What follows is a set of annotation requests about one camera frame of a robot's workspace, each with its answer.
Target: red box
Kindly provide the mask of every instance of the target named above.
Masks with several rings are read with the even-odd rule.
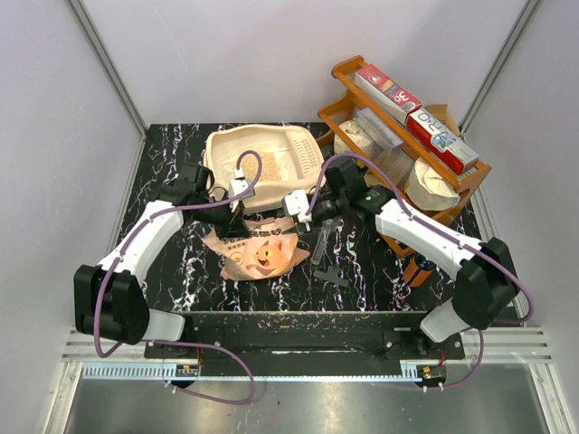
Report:
[[[422,102],[412,93],[374,65],[366,65],[356,71],[354,83],[401,124],[405,123],[409,113],[422,106]]]
[[[408,116],[406,128],[456,175],[462,175],[479,161],[476,152],[424,108]]]

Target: plastic tub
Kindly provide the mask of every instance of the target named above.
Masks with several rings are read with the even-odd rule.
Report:
[[[255,196],[243,200],[246,213],[281,208],[281,199],[298,189],[309,191],[316,185],[324,158],[316,139],[303,127],[272,127],[244,125],[212,133],[207,138],[204,165],[215,175],[215,186],[227,189],[233,179],[237,157],[243,151],[254,150],[263,162],[261,180],[255,185]],[[252,156],[242,160],[248,179],[257,171]],[[223,191],[214,190],[221,198]]]

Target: reflective surface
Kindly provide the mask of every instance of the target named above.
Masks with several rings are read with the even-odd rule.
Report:
[[[468,372],[450,367],[450,381]],[[242,398],[246,383],[191,386]],[[258,385],[234,407],[172,394],[158,382],[81,381],[67,433],[547,433],[523,366],[483,366],[464,387],[423,394],[369,383]]]

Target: wall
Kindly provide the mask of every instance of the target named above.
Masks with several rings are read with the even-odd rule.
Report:
[[[83,0],[147,123],[299,121],[357,54],[462,118],[524,0]]]
[[[62,0],[0,2],[2,432],[36,432],[72,327],[72,276],[105,253],[138,135]]]
[[[575,0],[544,2],[469,130],[493,169],[485,191],[519,276],[536,299],[579,421],[579,30]]]

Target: crumpled bag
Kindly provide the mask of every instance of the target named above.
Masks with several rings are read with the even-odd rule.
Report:
[[[406,194],[418,208],[425,211],[452,208],[460,199],[452,187],[421,158],[414,163]]]
[[[247,222],[251,237],[220,240],[212,230],[203,243],[215,253],[225,256],[223,278],[258,280],[287,273],[309,256],[298,248],[298,234],[283,232],[294,226],[290,217]]]

